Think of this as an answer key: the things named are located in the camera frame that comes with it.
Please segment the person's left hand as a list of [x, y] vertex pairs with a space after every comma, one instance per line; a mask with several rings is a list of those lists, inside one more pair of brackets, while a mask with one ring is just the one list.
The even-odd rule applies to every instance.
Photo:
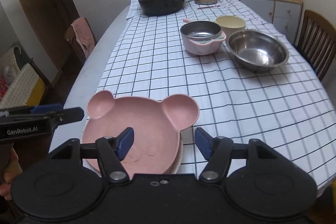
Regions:
[[5, 170], [3, 171], [3, 182], [1, 183], [0, 192], [1, 196], [6, 200], [12, 200], [11, 196], [11, 186], [15, 177], [23, 172], [19, 162], [18, 155], [15, 149], [11, 149], [11, 155], [9, 163]]

